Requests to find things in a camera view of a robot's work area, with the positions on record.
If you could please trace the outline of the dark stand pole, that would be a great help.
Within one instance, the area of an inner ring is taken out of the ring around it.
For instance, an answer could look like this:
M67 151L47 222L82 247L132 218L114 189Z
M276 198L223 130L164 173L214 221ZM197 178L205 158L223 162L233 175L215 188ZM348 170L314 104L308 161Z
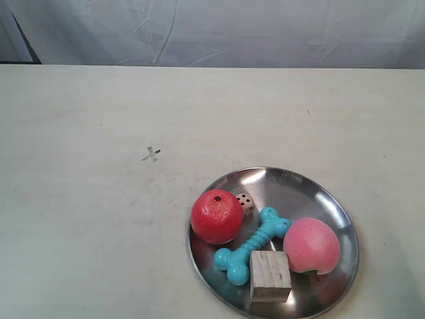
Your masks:
M41 64L7 1L1 0L1 64Z

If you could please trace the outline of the wooden cube block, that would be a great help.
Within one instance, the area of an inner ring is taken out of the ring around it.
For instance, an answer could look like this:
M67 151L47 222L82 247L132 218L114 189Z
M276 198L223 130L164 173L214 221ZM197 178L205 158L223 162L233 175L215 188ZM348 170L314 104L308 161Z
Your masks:
M250 297L254 303L285 303L292 290L287 254L283 251L252 251Z

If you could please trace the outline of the pink toy peach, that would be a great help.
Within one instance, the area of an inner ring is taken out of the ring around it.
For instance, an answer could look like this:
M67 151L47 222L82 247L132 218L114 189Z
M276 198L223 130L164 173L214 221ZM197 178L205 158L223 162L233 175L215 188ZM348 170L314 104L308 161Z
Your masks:
M335 232L319 219L304 217L295 221L284 237L284 251L291 270L297 273L330 273L341 256Z

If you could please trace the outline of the small beige die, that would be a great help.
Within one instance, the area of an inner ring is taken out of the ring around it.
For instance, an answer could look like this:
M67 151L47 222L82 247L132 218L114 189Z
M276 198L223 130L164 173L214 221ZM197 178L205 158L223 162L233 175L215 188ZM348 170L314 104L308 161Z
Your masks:
M247 217L252 214L255 204L251 196L247 193L239 193L236 195L236 199L238 200L242 210L243 216Z

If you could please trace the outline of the red toy apple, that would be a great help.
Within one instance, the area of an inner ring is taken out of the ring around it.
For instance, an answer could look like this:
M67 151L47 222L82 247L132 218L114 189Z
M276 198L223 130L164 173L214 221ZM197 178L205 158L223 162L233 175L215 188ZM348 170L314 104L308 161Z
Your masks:
M191 227L210 245L223 245L240 231L243 210L236 196L229 191L213 189L202 194L191 210Z

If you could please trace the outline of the teal rubber bone toy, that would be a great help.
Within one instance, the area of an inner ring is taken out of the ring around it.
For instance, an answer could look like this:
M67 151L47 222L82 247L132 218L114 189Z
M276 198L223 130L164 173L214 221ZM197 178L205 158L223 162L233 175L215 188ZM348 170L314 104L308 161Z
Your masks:
M265 207L260 212L260 226L236 250L220 248L214 254L214 265L218 270L225 271L229 282L242 286L250 278L248 261L252 251L258 251L274 237L283 239L292 222L280 217L273 207Z

